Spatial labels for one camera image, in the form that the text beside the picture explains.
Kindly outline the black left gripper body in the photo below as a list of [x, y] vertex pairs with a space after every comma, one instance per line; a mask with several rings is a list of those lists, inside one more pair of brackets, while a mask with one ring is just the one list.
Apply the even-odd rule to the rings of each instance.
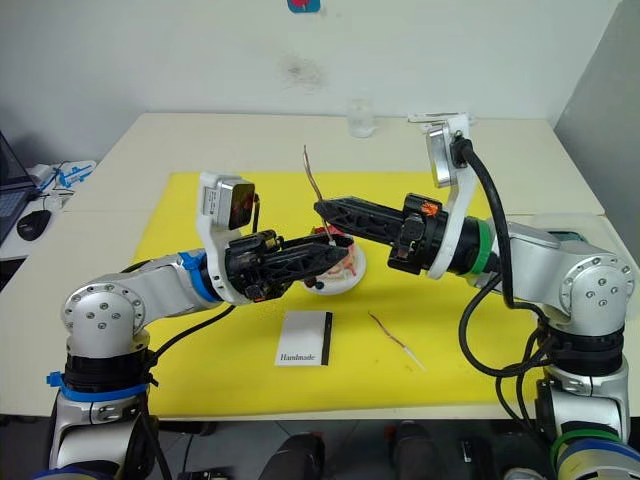
[[281, 298], [289, 283], [275, 280], [265, 267], [267, 256], [280, 251], [282, 238], [274, 230], [241, 236], [225, 250], [227, 279], [249, 301], [259, 303]]

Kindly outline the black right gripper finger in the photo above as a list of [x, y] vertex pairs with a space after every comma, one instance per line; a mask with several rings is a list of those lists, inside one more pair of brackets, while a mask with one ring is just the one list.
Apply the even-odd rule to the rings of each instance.
[[388, 246], [392, 246], [397, 240], [403, 225], [403, 220], [400, 223], [372, 223], [363, 221], [358, 221], [356, 223], [334, 223], [333, 221], [325, 218], [325, 215], [323, 214], [323, 201], [316, 201], [314, 203], [314, 210], [327, 223], [346, 234]]
[[323, 214], [334, 223], [400, 223], [404, 219], [400, 210], [353, 196], [324, 200]]

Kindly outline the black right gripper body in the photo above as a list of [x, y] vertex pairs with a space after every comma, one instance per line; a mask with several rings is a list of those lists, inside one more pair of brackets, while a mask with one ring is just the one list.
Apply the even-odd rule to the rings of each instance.
[[410, 193], [405, 197], [402, 213], [401, 228], [387, 265], [411, 274], [428, 271], [444, 237], [446, 211], [439, 201]]

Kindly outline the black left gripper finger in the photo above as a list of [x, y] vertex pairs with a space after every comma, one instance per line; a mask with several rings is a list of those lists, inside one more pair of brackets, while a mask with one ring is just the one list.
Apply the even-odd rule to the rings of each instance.
[[304, 237], [282, 240], [280, 250], [291, 250], [295, 247], [325, 246], [331, 248], [348, 249], [353, 245], [353, 238], [345, 235], [312, 234]]
[[318, 280], [347, 256], [346, 247], [295, 247], [275, 255], [273, 282], [278, 285], [302, 281], [308, 288], [328, 293], [327, 280]]

